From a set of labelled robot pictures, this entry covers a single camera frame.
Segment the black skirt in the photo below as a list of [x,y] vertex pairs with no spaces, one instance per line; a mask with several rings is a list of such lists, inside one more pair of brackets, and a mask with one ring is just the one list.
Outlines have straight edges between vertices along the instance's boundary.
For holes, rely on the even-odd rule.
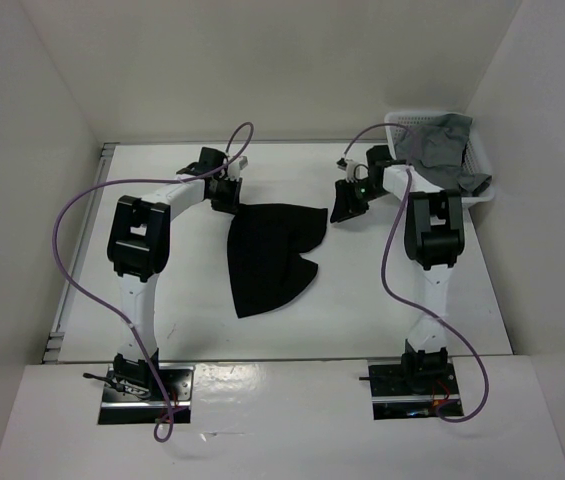
[[246,318],[294,301],[315,280],[303,257],[321,245],[328,210],[290,204],[242,204],[231,222],[227,263],[236,315]]

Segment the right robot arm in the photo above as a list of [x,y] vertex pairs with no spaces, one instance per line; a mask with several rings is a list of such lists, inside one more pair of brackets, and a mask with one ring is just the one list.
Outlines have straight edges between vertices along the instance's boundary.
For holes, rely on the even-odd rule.
[[330,221],[360,216],[370,201],[388,194],[403,203],[396,219],[404,222],[404,251],[418,283],[418,298],[405,304],[420,316],[405,340],[399,378],[405,389],[423,394],[448,371],[448,288],[465,247],[461,195],[424,179],[413,166],[394,159],[387,146],[371,147],[366,157],[365,164],[347,157],[337,161],[345,177],[335,183]]

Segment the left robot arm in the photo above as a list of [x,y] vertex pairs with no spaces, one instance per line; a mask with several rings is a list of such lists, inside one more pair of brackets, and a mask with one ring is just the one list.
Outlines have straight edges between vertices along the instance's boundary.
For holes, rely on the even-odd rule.
[[215,210],[236,212],[247,165],[244,155],[229,161],[227,153],[204,147],[199,159],[180,169],[171,183],[141,197],[119,198],[107,245],[129,328],[113,361],[117,389],[127,388],[142,400],[159,394],[155,298],[170,255],[171,222],[206,200]]

